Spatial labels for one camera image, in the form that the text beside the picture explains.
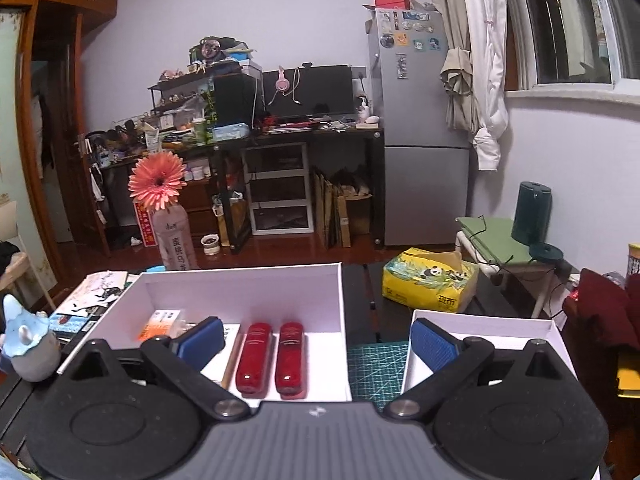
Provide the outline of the dark red cosmetic bottle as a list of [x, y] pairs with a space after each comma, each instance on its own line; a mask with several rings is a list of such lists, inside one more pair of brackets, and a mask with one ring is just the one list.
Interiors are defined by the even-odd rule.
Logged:
[[297, 322], [280, 328], [274, 384], [281, 396], [299, 396], [305, 385], [304, 328]]

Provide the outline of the blue white ceramic humidifier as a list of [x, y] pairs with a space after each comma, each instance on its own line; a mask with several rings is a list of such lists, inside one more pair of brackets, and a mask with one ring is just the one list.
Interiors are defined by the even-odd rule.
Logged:
[[42, 382], [57, 369], [61, 347], [44, 312], [32, 313], [11, 294], [2, 299], [6, 329], [1, 335], [2, 354], [26, 382]]

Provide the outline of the pink tea bottle vase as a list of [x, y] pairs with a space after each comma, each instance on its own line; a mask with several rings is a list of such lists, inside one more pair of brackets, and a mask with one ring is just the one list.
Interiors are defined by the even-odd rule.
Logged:
[[155, 211], [152, 215], [152, 226], [167, 271], [189, 271], [198, 268], [189, 218], [183, 206], [172, 204]]

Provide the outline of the beige chair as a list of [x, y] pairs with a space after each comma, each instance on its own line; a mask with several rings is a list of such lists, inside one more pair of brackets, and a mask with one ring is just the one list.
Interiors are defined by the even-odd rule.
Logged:
[[34, 278], [40, 290], [42, 291], [44, 299], [48, 304], [48, 311], [52, 312], [55, 309], [55, 304], [44, 286], [42, 278], [38, 273], [35, 265], [32, 263], [32, 259], [26, 250], [26, 245], [21, 237], [20, 231], [17, 226], [17, 202], [15, 200], [8, 200], [1, 205], [1, 240], [2, 242], [9, 242], [16, 238], [21, 243], [21, 248], [14, 255], [11, 256], [10, 262], [6, 267], [6, 270], [1, 277], [1, 289], [8, 289], [14, 286], [17, 281], [28, 272], [34, 274]]

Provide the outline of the green cutting mat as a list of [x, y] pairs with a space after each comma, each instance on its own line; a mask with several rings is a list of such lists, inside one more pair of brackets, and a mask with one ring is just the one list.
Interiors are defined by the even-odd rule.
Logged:
[[347, 349], [352, 400], [373, 403], [379, 410], [400, 395], [407, 341], [356, 344]]

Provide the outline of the yellow panda tissue pack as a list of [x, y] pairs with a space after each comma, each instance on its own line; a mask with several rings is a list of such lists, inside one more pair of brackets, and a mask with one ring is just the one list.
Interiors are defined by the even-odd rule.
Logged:
[[386, 263], [382, 294], [414, 310], [462, 313], [477, 288], [480, 269], [461, 252], [409, 248]]

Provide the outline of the stack of papers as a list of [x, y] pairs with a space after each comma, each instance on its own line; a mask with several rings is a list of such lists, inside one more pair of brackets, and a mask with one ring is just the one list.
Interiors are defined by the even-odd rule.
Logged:
[[128, 271], [100, 271], [88, 274], [50, 315], [50, 330], [62, 344], [88, 330], [111, 304], [137, 281]]

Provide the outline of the silver refrigerator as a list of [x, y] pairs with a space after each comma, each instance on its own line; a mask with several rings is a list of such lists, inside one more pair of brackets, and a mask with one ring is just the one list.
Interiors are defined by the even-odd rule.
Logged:
[[468, 204], [470, 144], [448, 125], [442, 14], [377, 8], [368, 41], [370, 102], [384, 130], [384, 243], [449, 244]]

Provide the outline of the white drawer unit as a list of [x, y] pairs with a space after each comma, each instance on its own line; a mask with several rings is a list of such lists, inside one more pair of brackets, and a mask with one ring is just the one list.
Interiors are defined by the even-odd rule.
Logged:
[[314, 232], [305, 143], [246, 148], [242, 161], [254, 236]]

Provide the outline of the white storage box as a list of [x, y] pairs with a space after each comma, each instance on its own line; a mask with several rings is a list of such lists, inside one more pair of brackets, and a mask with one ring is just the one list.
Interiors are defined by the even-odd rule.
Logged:
[[352, 400], [339, 263], [143, 273], [80, 342], [99, 338], [112, 349], [137, 348], [143, 325], [154, 311], [165, 309], [180, 310], [191, 323], [215, 315], [242, 330], [264, 322], [275, 334], [285, 322], [302, 323], [307, 353], [304, 400]]

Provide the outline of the small ceramic pot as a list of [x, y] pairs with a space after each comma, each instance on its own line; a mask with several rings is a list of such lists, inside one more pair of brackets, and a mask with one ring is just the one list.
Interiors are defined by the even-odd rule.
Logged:
[[207, 257], [213, 257], [220, 253], [220, 238], [218, 234], [207, 234], [201, 238], [203, 252]]

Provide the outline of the white yellow medicine box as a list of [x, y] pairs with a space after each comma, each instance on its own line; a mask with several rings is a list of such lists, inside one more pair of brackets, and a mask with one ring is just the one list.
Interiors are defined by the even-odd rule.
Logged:
[[232, 353], [236, 338], [240, 333], [241, 325], [236, 323], [224, 323], [224, 346], [220, 353]]

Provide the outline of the pink gerbera flower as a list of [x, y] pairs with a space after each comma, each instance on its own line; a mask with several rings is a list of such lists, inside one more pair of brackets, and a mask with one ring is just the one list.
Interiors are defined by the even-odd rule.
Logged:
[[157, 152], [140, 159], [129, 177], [130, 197], [147, 211], [174, 204], [186, 186], [183, 159], [171, 152]]

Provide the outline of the red sign box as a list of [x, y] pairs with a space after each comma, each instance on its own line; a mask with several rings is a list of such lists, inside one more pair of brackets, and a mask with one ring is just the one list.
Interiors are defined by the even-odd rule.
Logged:
[[156, 247], [157, 240], [153, 228], [152, 214], [138, 200], [134, 200], [134, 213], [136, 214], [143, 245], [145, 247]]

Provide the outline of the green small stool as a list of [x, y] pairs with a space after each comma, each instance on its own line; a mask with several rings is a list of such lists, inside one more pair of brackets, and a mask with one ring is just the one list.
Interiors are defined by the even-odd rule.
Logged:
[[460, 217], [457, 222], [457, 250], [468, 254], [486, 278], [500, 285], [509, 278], [531, 284], [537, 292], [532, 318], [539, 318], [550, 299], [553, 277], [565, 262], [559, 248], [546, 243], [529, 247], [514, 240], [511, 219]]

